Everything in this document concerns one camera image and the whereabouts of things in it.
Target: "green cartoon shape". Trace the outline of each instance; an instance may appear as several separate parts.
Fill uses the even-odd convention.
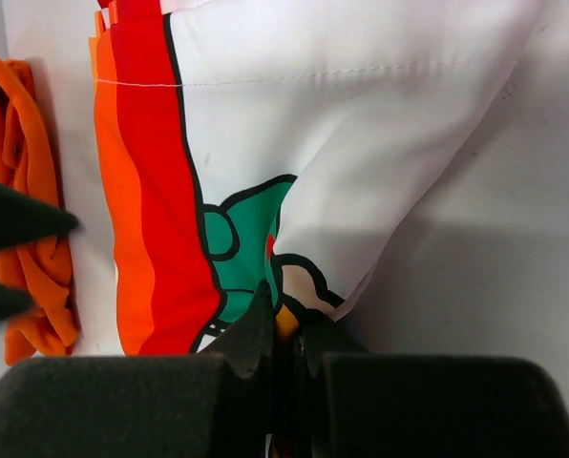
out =
[[[266,277],[266,243],[276,237],[278,215],[295,176],[280,176],[227,198],[204,205],[208,259],[225,295],[219,320],[232,323],[250,304]]]

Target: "orange cloth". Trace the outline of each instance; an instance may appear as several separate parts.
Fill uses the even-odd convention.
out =
[[[32,72],[23,61],[0,60],[0,183],[59,206],[55,169]],[[13,319],[5,333],[5,362],[36,350],[70,354],[78,329],[68,307],[73,266],[68,242],[55,237],[0,252],[0,283],[29,291],[37,307]]]

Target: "white fabric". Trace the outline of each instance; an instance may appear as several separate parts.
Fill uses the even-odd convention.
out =
[[[166,14],[176,10],[196,8],[210,1],[211,0],[160,0],[161,12]]]
[[[245,0],[173,13],[204,201],[298,175],[274,253],[310,259],[350,298],[486,112],[539,5]]]

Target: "stitching seam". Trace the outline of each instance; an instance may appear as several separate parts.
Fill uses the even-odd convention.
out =
[[[454,65],[469,65],[478,63],[499,62],[500,59],[468,59],[468,60],[455,60],[452,62],[434,62],[429,64],[429,67],[446,67]],[[377,72],[381,70],[403,70],[423,67],[422,64],[409,64],[409,65],[380,65],[377,67],[367,67],[363,69],[342,69],[333,70],[330,72],[308,73],[308,74],[294,74],[291,76],[279,76],[276,78],[267,79],[240,79],[236,81],[217,81],[213,83],[184,83],[184,84],[151,84],[151,83],[132,83],[125,81],[114,81],[112,79],[98,78],[95,80],[97,83],[117,84],[119,86],[133,86],[139,88],[182,88],[182,87],[202,87],[202,86],[233,86],[237,84],[261,84],[261,83],[278,83],[282,81],[291,81],[296,79],[317,78],[321,76],[329,76],[332,74],[346,74],[346,73],[362,73],[362,72]]]

